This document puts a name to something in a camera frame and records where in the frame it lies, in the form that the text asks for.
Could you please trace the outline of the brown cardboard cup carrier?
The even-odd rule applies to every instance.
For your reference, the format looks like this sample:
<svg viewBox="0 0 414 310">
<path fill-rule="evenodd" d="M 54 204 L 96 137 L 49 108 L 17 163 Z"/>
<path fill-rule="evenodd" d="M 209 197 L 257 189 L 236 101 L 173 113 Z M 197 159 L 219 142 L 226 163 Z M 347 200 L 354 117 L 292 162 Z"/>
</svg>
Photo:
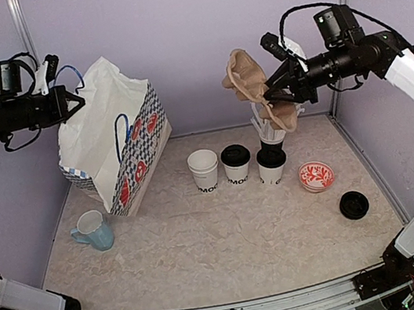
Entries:
<svg viewBox="0 0 414 310">
<path fill-rule="evenodd" d="M 264 97 L 268 91 L 263 69 L 243 49 L 234 49 L 227 62 L 226 75 L 222 85 L 232 89 L 241 101 L 259 105 L 260 119 L 267 120 L 273 129 L 293 133 L 297 129 L 296 104 L 287 101 L 271 102 Z"/>
</svg>

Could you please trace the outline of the blue checkered paper bag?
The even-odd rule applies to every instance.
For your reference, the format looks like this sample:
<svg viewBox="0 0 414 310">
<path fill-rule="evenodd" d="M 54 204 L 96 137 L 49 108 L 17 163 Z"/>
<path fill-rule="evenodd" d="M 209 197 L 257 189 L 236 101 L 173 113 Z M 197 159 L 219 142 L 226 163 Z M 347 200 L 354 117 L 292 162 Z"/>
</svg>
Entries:
<svg viewBox="0 0 414 310">
<path fill-rule="evenodd" d="M 62 174 L 110 215 L 134 216 L 172 127 L 149 80 L 100 57 L 83 76 L 85 101 L 59 128 Z"/>
</svg>

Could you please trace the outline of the black coffee cup lid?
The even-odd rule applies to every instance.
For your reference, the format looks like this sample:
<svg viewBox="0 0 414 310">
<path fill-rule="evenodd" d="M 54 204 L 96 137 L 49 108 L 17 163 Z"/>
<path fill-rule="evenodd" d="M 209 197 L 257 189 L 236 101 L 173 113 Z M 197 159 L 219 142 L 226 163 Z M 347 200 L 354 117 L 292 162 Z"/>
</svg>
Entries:
<svg viewBox="0 0 414 310">
<path fill-rule="evenodd" d="M 221 152 L 221 161 L 229 167 L 241 167 L 246 165 L 251 158 L 250 151 L 240 144 L 231 144 Z"/>
<path fill-rule="evenodd" d="M 261 149 L 257 152 L 256 161 L 264 168 L 274 169 L 283 166 L 286 162 L 287 155 L 281 149 Z"/>
</svg>

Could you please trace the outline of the white paper coffee cup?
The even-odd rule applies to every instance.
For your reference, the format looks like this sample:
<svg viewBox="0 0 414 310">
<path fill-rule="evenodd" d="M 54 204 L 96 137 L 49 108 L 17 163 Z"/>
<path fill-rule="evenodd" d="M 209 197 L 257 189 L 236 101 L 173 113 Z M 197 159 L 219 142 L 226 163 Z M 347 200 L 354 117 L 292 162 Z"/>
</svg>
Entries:
<svg viewBox="0 0 414 310">
<path fill-rule="evenodd" d="M 240 166 L 224 165 L 227 182 L 232 186 L 243 185 L 249 179 L 249 163 Z"/>
<path fill-rule="evenodd" d="M 279 166 L 275 168 L 268 168 L 264 166 L 259 166 L 260 172 L 260 181 L 261 183 L 271 186 L 279 184 L 284 172 L 284 166 Z"/>
</svg>

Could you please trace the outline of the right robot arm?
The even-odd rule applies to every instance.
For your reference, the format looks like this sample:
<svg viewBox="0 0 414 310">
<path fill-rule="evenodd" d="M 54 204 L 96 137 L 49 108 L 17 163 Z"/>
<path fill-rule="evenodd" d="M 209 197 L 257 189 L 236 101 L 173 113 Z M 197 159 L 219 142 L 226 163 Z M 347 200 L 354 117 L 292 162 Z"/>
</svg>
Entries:
<svg viewBox="0 0 414 310">
<path fill-rule="evenodd" d="M 270 102 L 316 103 L 318 88 L 332 88 L 343 78 L 367 78 L 374 74 L 402 90 L 414 101 L 414 47 L 389 25 L 367 35 L 359 23 L 363 12 L 348 5 L 320 3 L 314 22 L 324 40 L 326 53 L 304 58 L 285 44 L 284 24 L 277 35 L 266 33 L 264 50 L 281 66 L 267 80 L 263 97 Z M 353 278 L 361 298 L 373 297 L 414 277 L 414 218 L 384 250 L 383 264 Z"/>
</svg>

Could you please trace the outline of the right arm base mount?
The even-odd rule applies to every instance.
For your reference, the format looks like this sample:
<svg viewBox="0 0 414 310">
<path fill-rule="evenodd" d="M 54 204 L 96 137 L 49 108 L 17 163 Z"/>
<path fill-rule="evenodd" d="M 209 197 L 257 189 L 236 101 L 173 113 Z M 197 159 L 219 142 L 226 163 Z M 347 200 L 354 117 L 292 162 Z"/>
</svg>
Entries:
<svg viewBox="0 0 414 310">
<path fill-rule="evenodd" d="M 386 266 L 374 268 L 356 275 L 352 282 L 361 300 L 375 297 L 399 287 L 414 278 L 414 264 L 397 271 L 389 271 Z"/>
</svg>

